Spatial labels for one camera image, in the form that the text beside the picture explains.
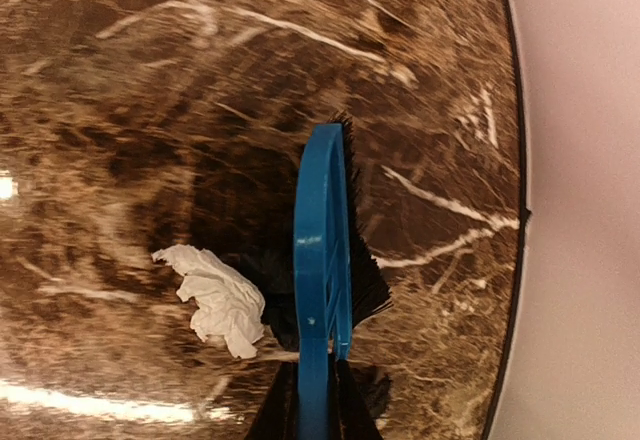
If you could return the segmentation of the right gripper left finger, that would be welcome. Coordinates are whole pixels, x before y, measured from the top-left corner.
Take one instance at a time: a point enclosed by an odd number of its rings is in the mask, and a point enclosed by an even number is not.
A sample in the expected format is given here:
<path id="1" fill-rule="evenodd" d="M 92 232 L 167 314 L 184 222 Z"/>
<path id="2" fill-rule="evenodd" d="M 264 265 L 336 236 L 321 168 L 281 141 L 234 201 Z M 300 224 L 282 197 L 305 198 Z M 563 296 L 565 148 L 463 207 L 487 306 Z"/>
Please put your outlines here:
<path id="1" fill-rule="evenodd" d="M 247 432 L 247 440 L 295 440 L 297 417 L 298 363 L 282 362 Z"/>

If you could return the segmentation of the blue hand brush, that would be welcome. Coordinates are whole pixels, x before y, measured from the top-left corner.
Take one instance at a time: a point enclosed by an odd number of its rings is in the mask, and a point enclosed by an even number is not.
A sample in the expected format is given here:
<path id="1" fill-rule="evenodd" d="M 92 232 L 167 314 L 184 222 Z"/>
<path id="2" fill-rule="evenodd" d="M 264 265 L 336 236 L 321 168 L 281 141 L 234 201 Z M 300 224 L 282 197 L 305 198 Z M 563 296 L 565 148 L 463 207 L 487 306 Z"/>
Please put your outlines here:
<path id="1" fill-rule="evenodd" d="M 360 232 L 357 180 L 349 117 L 315 126 L 301 158 L 293 224 L 300 439 L 330 439 L 330 364 L 348 362 L 355 326 L 391 305 Z"/>

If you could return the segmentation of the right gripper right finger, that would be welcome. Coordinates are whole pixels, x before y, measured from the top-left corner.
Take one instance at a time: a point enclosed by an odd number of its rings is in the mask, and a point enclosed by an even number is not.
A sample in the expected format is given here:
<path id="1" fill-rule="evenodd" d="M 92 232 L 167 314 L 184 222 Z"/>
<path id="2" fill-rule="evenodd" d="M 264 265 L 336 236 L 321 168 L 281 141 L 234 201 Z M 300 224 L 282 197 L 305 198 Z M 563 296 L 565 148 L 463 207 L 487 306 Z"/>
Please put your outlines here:
<path id="1" fill-rule="evenodd" d="M 346 360 L 338 359 L 330 364 L 328 406 L 331 440 L 383 439 Z"/>

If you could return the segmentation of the black scrap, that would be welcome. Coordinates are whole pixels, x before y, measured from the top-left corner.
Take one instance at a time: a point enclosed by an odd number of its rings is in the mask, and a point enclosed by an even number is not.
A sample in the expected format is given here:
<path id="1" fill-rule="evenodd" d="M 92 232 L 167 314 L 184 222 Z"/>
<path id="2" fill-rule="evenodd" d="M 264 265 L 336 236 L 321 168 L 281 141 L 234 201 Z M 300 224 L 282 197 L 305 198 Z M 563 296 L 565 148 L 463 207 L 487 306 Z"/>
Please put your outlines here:
<path id="1" fill-rule="evenodd" d="M 286 351 L 299 351 L 292 261 L 274 251 L 241 254 L 238 270 L 265 299 L 262 322 Z"/>

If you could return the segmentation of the white paper scrap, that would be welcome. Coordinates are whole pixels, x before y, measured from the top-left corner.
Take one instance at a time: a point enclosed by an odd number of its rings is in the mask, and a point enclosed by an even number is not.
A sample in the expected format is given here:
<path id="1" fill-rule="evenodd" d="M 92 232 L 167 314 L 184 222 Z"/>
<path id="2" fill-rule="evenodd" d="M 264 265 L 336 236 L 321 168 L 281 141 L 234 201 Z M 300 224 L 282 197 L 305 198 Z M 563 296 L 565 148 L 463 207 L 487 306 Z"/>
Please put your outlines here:
<path id="1" fill-rule="evenodd" d="M 266 302 L 251 281 L 213 252 L 191 245 L 160 249 L 151 258 L 182 277 L 176 295 L 183 302 L 196 302 L 190 328 L 201 341 L 221 338 L 232 357 L 257 356 L 255 343 L 264 336 L 261 317 Z"/>

